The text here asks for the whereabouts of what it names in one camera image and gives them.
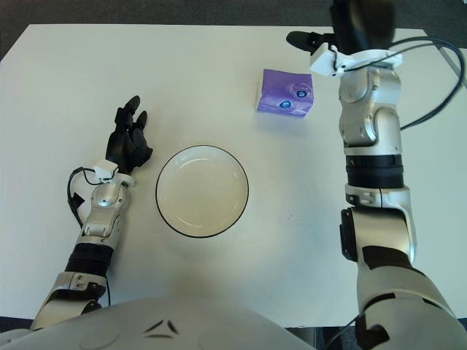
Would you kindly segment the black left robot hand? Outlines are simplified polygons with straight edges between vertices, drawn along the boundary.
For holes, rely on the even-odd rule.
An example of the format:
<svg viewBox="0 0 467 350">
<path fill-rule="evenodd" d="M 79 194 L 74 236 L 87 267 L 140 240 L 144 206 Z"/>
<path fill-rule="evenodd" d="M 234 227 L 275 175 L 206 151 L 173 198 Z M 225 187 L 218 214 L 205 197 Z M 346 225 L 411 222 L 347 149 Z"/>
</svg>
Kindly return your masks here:
<svg viewBox="0 0 467 350">
<path fill-rule="evenodd" d="M 117 164 L 118 172 L 129 175 L 136 167 L 143 166 L 152 156 L 144 136 L 147 112 L 143 111 L 136 120 L 140 97 L 134 96 L 115 115 L 115 129 L 107 143 L 105 159 Z"/>
</svg>

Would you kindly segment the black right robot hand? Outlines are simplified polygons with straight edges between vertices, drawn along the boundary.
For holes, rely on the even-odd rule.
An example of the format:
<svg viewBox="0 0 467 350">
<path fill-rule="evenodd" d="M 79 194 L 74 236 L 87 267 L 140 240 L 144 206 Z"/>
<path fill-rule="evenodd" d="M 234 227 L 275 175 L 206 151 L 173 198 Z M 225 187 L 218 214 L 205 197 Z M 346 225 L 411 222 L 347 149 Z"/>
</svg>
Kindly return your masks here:
<svg viewBox="0 0 467 350">
<path fill-rule="evenodd" d="M 330 6 L 332 33 L 291 31 L 287 43 L 311 54 L 324 43 L 351 55 L 385 49 L 395 35 L 395 5 L 384 0 L 334 1 Z"/>
</svg>

